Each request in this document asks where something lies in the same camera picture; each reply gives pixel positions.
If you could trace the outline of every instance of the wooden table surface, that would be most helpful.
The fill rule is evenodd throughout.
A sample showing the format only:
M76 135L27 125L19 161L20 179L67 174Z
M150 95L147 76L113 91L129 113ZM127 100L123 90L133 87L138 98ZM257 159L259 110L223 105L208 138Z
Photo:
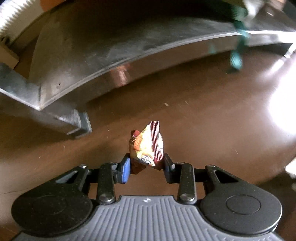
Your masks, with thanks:
M33 42L16 71L28 77ZM296 240L296 192L284 171L296 154L296 55L286 61L260 48L244 68L226 74L229 53L185 63L116 89L87 104L93 133L67 140L31 120L0 115L0 241L17 232L10 208L25 191L81 164L120 161L130 131L160 121L164 150L174 162L215 164L275 194L283 204L277 232ZM146 168L117 197L177 193L163 173ZM203 197L202 185L197 185Z

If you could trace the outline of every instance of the screw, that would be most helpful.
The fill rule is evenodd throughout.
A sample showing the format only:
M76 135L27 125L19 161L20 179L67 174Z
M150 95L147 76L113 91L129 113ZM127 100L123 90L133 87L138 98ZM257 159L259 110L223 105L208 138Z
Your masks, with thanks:
M101 201L102 204L109 204L114 201L114 197L110 194L101 194L99 196L99 201Z
M187 194L187 193L183 193L180 195L180 199L183 201L183 202L191 202L194 200L194 196L192 194Z

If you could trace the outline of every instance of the crumpled snack wrapper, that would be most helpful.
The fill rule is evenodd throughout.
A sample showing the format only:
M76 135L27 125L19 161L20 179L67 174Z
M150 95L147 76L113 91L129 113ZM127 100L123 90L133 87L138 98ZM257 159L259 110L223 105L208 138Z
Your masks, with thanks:
M128 145L132 174L139 173L146 166L163 169L163 139L158 120L151 121L142 132L132 131Z

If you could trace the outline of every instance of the orange food picture on packet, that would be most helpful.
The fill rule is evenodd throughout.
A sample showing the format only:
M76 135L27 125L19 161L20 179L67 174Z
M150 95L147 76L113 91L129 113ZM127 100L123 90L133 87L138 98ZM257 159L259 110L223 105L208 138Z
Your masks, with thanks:
M151 121L142 132L132 131L128 144L132 173L137 174L146 166L163 169L163 139L158 120Z

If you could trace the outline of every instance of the gray ribbed plate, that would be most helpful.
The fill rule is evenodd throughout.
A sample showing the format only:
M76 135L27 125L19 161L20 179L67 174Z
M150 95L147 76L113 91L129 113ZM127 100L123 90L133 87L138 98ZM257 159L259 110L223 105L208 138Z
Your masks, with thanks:
M88 223L67 235L40 238L20 233L14 241L147 241L214 240L276 241L275 233L238 237L208 224L195 206L177 203L173 196L121 196L117 203L98 206Z

